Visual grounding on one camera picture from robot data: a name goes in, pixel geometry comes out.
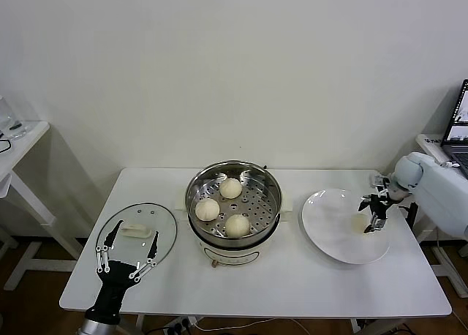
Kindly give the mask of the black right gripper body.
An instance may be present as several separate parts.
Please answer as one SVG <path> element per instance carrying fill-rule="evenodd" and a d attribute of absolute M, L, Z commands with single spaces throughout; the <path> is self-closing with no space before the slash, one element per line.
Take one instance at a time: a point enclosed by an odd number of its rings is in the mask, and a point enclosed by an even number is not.
<path fill-rule="evenodd" d="M 371 194 L 371 212 L 377 218 L 386 218 L 387 210 L 393 205 L 388 196 Z"/>

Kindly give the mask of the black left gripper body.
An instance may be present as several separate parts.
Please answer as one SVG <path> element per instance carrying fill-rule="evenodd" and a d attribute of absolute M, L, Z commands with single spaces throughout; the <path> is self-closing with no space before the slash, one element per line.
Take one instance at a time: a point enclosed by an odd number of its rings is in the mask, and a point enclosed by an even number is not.
<path fill-rule="evenodd" d="M 136 266 L 111 260 L 109 268 L 108 273 L 98 273 L 102 286 L 94 305 L 85 312 L 87 320 L 119 320 L 125 292 L 137 284 L 129 278 Z"/>

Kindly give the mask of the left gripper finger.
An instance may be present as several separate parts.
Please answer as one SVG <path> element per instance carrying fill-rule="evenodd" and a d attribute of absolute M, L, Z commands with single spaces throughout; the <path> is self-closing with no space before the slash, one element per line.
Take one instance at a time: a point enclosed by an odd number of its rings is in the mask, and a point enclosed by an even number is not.
<path fill-rule="evenodd" d="M 157 254 L 157 241 L 159 237 L 159 232 L 156 231 L 154 234 L 154 239 L 151 243 L 146 262 L 137 268 L 134 272 L 129 275 L 130 279 L 135 281 L 140 281 L 152 268 L 156 267 L 156 254 Z"/>
<path fill-rule="evenodd" d="M 123 223 L 123 220 L 119 220 L 113 228 L 105 235 L 103 242 L 100 244 L 97 240 L 96 245 L 96 257 L 97 257 L 97 273 L 109 273 L 109 251 L 113 248 L 113 243 L 116 239 L 118 230 Z"/>

